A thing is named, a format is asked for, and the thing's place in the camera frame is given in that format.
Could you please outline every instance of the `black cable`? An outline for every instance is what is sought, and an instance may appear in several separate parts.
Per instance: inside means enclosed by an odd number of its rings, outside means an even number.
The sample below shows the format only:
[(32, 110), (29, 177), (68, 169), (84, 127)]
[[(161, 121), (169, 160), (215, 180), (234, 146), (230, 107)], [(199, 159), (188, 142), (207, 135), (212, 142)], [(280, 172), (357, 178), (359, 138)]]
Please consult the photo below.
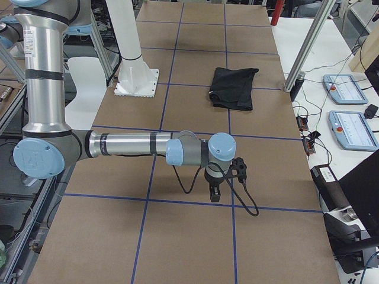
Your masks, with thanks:
[(374, 259), (375, 256), (378, 256), (379, 255), (379, 251), (376, 251), (375, 253), (373, 253), (370, 258), (367, 260), (366, 262), (366, 265), (365, 265), (365, 269), (363, 270), (363, 273), (362, 273), (362, 277), (361, 277), (361, 281), (359, 282), (359, 284), (363, 284), (363, 278), (365, 277), (365, 274), (366, 274), (366, 270), (368, 268), (368, 265), (370, 264), (370, 262)]
[(49, 220), (50, 220), (50, 216), (52, 215), (52, 212), (53, 210), (58, 206), (58, 204), (60, 204), (61, 201), (58, 201), (56, 203), (56, 205), (53, 206), (53, 208), (50, 210), (50, 213), (49, 215), (47, 216), (47, 220), (46, 220), (46, 226), (50, 229), (50, 225), (49, 225)]
[(209, 162), (208, 165), (210, 165), (210, 164), (212, 164), (212, 165), (214, 165), (214, 166), (216, 166), (216, 167), (218, 168), (218, 170), (220, 171), (220, 173), (223, 175), (224, 180), (225, 180), (225, 181), (227, 182), (227, 184), (229, 185), (230, 190), (231, 190), (231, 191), (233, 192), (233, 194), (237, 197), (237, 199), (239, 200), (239, 202), (241, 202), (242, 207), (246, 210), (246, 212), (249, 213), (249, 214), (250, 214), (251, 216), (253, 216), (253, 217), (257, 217), (257, 216), (259, 215), (259, 208), (258, 208), (257, 204), (255, 203), (254, 199), (252, 198), (252, 196), (250, 195), (250, 193), (249, 193), (249, 191), (248, 191), (248, 189), (247, 189), (247, 187), (246, 187), (246, 182), (244, 181), (244, 182), (242, 183), (242, 185), (243, 185), (243, 190), (246, 192), (246, 194), (247, 194), (247, 196), (249, 197), (249, 199), (253, 202), (254, 207), (255, 207), (255, 211), (256, 211), (255, 213), (252, 212), (252, 211), (246, 206), (246, 204), (244, 203), (244, 201), (242, 200), (242, 198), (238, 195), (238, 193), (237, 193), (236, 190), (234, 189), (234, 186), (233, 186), (233, 185), (230, 183), (230, 181), (228, 180), (228, 178), (227, 178), (227, 176), (225, 175), (223, 169), (222, 169), (218, 164), (216, 164), (216, 163)]
[(26, 96), (27, 96), (27, 87), (25, 87), (25, 93), (23, 96), (23, 103), (21, 105), (21, 133), (23, 132), (23, 128), (24, 128)]
[(195, 175), (194, 175), (194, 179), (192, 180), (191, 187), (189, 188), (188, 191), (185, 190), (185, 188), (184, 188), (184, 186), (183, 186), (183, 183), (182, 183), (182, 181), (180, 180), (179, 174), (178, 174), (178, 172), (176, 171), (176, 167), (175, 167), (175, 166), (172, 166), (172, 167), (173, 167), (173, 169), (174, 169), (174, 172), (175, 172), (176, 178), (178, 179), (178, 182), (179, 182), (180, 187), (182, 188), (183, 192), (184, 192), (185, 194), (190, 194), (190, 193), (192, 192), (193, 188), (194, 188), (194, 185), (195, 185), (195, 182), (196, 182), (196, 178), (197, 178), (198, 174), (200, 173), (201, 167), (199, 167), (199, 168), (197, 169), (197, 171), (196, 171), (196, 173), (195, 173)]

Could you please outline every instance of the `cable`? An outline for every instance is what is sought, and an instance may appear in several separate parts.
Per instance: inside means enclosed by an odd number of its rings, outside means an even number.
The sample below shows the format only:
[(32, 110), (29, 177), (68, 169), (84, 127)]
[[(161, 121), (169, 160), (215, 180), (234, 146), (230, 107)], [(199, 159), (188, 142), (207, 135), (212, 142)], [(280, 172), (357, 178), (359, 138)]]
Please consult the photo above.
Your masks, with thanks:
[(47, 226), (49, 229), (50, 229), (50, 225), (49, 225), (50, 216), (52, 215), (53, 210), (58, 206), (58, 204), (60, 204), (60, 202), (61, 202), (61, 201), (58, 201), (58, 202), (53, 206), (53, 208), (50, 210), (49, 215), (47, 216), (46, 226)]
[(372, 261), (374, 259), (374, 257), (377, 256), (377, 255), (379, 255), (379, 251), (377, 251), (376, 253), (373, 253), (372, 256), (370, 256), (370, 258), (367, 260), (366, 265), (365, 265), (365, 269), (363, 270), (361, 281), (359, 282), (359, 284), (363, 283), (363, 278), (365, 277), (368, 265), (370, 264), (370, 261)]
[(173, 167), (173, 169), (174, 169), (174, 172), (175, 172), (176, 178), (178, 179), (178, 182), (179, 182), (180, 187), (182, 188), (183, 192), (184, 192), (185, 194), (190, 194), (190, 193), (192, 192), (193, 188), (194, 188), (194, 185), (195, 185), (195, 182), (196, 182), (197, 176), (198, 176), (198, 174), (200, 173), (201, 167), (199, 167), (199, 168), (197, 169), (197, 171), (196, 171), (196, 173), (195, 173), (195, 176), (194, 176), (194, 179), (192, 180), (191, 187), (189, 188), (188, 191), (185, 190), (185, 188), (184, 188), (184, 186), (183, 186), (183, 183), (182, 183), (182, 181), (180, 180), (179, 174), (178, 174), (178, 172), (176, 171), (176, 167), (175, 167), (175, 166), (172, 166), (172, 167)]
[(227, 184), (229, 185), (230, 187), (230, 190), (233, 192), (233, 194), (237, 197), (237, 199), (239, 200), (239, 202), (241, 202), (242, 204), (242, 207), (246, 210), (247, 213), (249, 213), (251, 216), (253, 217), (257, 217), (259, 215), (259, 208), (257, 206), (257, 204), (255, 203), (254, 199), (252, 198), (252, 196), (250, 195), (247, 187), (246, 187), (246, 181), (244, 181), (242, 183), (243, 185), (243, 190), (246, 192), (247, 196), (249, 197), (249, 199), (253, 202), (254, 204), (254, 207), (255, 207), (255, 213), (252, 212), (247, 206), (246, 204), (244, 203), (244, 201), (241, 199), (241, 197), (238, 195), (238, 193), (236, 192), (236, 190), (234, 189), (234, 186), (230, 183), (230, 181), (228, 180), (227, 176), (225, 175), (223, 169), (216, 163), (213, 163), (213, 162), (209, 162), (208, 165), (214, 165), (218, 168), (218, 170), (220, 171), (220, 173), (223, 175), (224, 177), (224, 180), (227, 182)]
[(12, 241), (10, 241), (9, 243), (7, 243), (7, 246), (9, 246), (6, 250), (5, 250), (5, 252), (7, 252), (9, 249), (11, 249), (11, 247), (13, 246), (13, 244), (14, 244), (14, 242), (15, 241), (17, 241), (18, 240), (18, 238), (23, 234), (23, 232), (27, 229), (27, 228), (29, 228), (31, 225), (32, 225), (32, 223), (33, 223), (33, 219), (34, 219), (34, 211), (33, 211), (33, 209), (32, 209), (32, 207), (29, 207), (29, 209), (28, 209), (28, 211), (30, 210), (30, 212), (31, 212), (31, 220), (30, 220), (30, 222), (21, 230), (21, 231), (18, 231), (12, 238), (13, 238), (13, 240)]

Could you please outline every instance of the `metal pole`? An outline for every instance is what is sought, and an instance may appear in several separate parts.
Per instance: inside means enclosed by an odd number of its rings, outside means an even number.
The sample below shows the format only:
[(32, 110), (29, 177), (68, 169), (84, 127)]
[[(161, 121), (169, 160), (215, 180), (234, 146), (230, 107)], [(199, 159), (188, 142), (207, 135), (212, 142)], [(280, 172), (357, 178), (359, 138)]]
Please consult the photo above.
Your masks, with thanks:
[(335, 0), (324, 0), (322, 1), (321, 7), (318, 10), (316, 17), (314, 18), (312, 25), (308, 31), (306, 39), (301, 46), (301, 49), (295, 59), (294, 65), (288, 75), (287, 81), (284, 85), (284, 92), (289, 92), (295, 84), (296, 77), (303, 67), (310, 50), (313, 47), (314, 42), (317, 39), (322, 27), (324, 26), (324, 22), (327, 16), (330, 14), (330, 10), (335, 4)]
[(94, 16), (94, 13), (92, 13), (92, 11), (91, 11), (91, 22), (92, 22), (91, 40), (94, 44), (95, 51), (97, 52), (97, 55), (99, 57), (99, 61), (102, 66), (102, 69), (104, 70), (104, 73), (107, 79), (110, 80), (113, 74), (112, 66), (109, 61), (107, 51), (104, 48), (104, 43), (102, 41), (99, 30), (97, 28), (95, 16)]
[(2, 44), (0, 44), (0, 58), (20, 82), (25, 82), (25, 71)]

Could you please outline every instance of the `white pillar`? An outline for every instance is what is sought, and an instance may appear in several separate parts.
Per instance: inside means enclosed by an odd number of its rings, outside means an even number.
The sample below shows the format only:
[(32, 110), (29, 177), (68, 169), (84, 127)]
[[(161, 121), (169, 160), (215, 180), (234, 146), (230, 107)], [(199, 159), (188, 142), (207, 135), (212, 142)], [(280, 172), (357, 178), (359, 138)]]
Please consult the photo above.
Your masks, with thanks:
[(159, 70), (143, 61), (131, 0), (106, 0), (123, 61), (115, 94), (154, 96)]

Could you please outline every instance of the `white mounting plate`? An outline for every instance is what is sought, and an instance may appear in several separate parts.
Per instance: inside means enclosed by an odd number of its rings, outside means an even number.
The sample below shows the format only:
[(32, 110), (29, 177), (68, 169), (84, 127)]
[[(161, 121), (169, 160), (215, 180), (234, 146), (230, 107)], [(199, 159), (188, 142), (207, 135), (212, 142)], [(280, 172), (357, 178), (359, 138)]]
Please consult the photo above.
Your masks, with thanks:
[(139, 88), (135, 92), (130, 92), (127, 91), (127, 88), (124, 86), (126, 82), (119, 81), (114, 90), (114, 94), (117, 96), (144, 96), (148, 98), (154, 97), (158, 84), (159, 69), (150, 69), (150, 71), (154, 74), (154, 80), (149, 81), (146, 86)]

